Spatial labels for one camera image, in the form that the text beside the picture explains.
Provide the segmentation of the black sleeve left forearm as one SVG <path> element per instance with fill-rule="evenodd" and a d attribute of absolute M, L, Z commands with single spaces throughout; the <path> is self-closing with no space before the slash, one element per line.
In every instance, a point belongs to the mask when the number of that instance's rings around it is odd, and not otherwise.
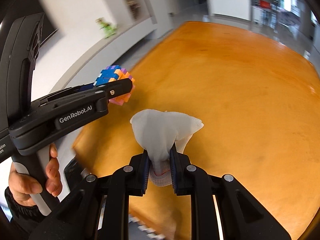
<path fill-rule="evenodd" d="M 30 234 L 44 221 L 46 216 L 40 213 L 37 205 L 23 206 L 18 204 L 9 187 L 4 192 L 8 208 L 12 214 L 10 224 L 12 228 L 22 237 L 29 239 Z"/>

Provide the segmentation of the person left hand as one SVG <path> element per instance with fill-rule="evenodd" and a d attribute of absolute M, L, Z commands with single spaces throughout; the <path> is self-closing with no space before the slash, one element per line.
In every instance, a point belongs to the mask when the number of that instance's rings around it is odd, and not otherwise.
<path fill-rule="evenodd" d="M 59 162 L 57 159 L 58 152 L 56 145 L 50 145 L 50 161 L 46 166 L 47 182 L 46 190 L 54 197 L 62 192 L 61 176 L 59 172 Z M 14 200 L 21 206 L 35 206 L 36 203 L 31 198 L 31 194 L 39 194 L 42 192 L 40 183 L 26 175 L 16 171 L 14 163 L 12 163 L 9 174 L 9 189 Z"/>

